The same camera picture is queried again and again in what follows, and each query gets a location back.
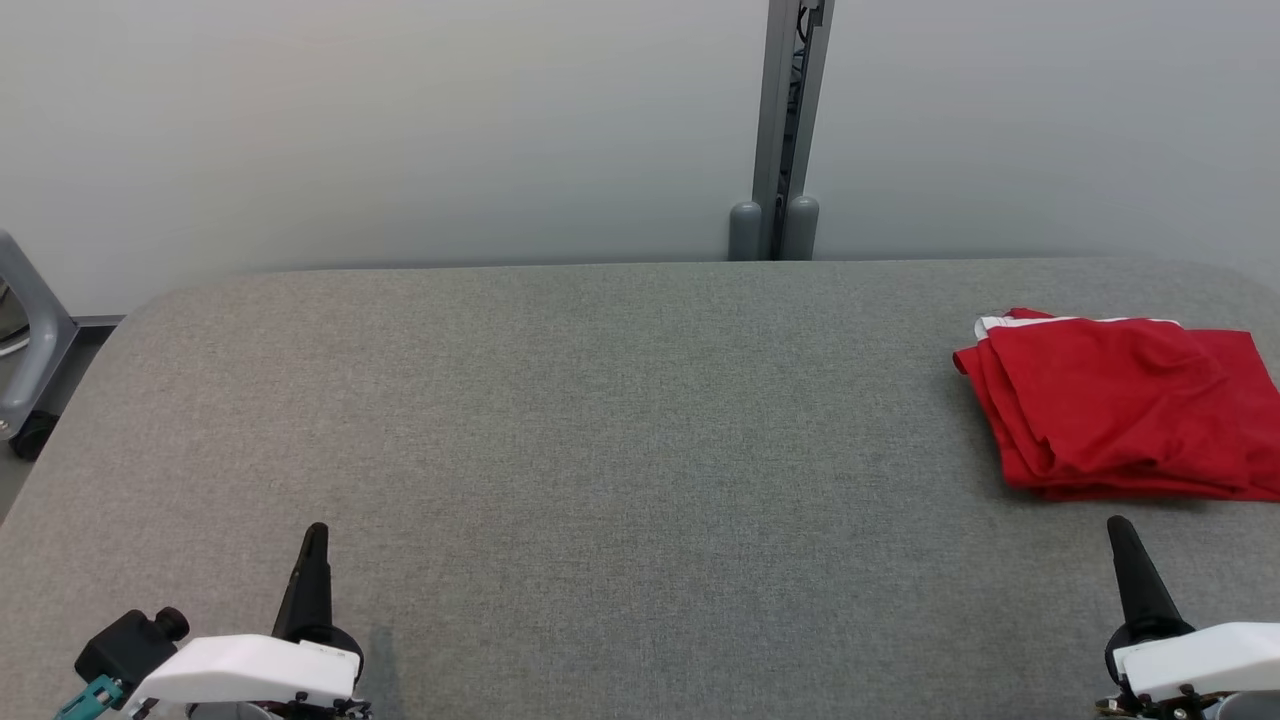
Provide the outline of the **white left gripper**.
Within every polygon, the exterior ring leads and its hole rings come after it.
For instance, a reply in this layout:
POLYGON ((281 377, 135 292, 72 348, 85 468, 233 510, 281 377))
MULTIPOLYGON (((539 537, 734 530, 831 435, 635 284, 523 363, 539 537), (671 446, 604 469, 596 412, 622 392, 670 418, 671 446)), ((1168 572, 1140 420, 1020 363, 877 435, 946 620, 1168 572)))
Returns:
POLYGON ((271 635, 192 639, 145 675, 120 708, 127 719, 370 719, 356 691, 362 657, 332 646, 329 528, 311 524, 271 635))

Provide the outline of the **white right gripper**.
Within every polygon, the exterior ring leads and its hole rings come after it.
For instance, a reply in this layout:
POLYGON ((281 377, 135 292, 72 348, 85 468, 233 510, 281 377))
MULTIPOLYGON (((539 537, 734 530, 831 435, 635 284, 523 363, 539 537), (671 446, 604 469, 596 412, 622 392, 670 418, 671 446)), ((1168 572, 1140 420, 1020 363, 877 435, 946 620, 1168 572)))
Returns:
POLYGON ((1124 621, 1105 650, 1116 693, 1102 719, 1276 719, 1279 626, 1181 616, 1134 525, 1106 524, 1124 621))

